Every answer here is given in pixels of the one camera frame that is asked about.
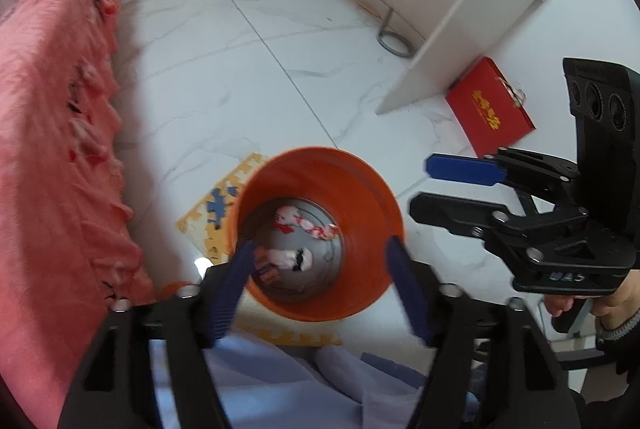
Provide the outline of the right forearm grey cuff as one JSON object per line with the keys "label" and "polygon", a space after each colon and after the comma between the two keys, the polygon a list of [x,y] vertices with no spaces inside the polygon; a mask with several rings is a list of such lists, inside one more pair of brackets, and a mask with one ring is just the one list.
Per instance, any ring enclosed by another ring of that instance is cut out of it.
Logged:
{"label": "right forearm grey cuff", "polygon": [[612,348],[633,347],[639,343],[639,319],[637,316],[627,319],[619,327],[608,329],[602,319],[597,319],[597,347],[602,351]]}

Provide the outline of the right hand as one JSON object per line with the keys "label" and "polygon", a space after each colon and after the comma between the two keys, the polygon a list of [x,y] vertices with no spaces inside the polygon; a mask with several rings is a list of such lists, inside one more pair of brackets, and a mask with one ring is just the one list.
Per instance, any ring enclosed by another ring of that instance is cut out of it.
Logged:
{"label": "right hand", "polygon": [[639,298],[639,271],[632,270],[615,293],[593,299],[591,314],[613,329],[634,316],[639,319]]}

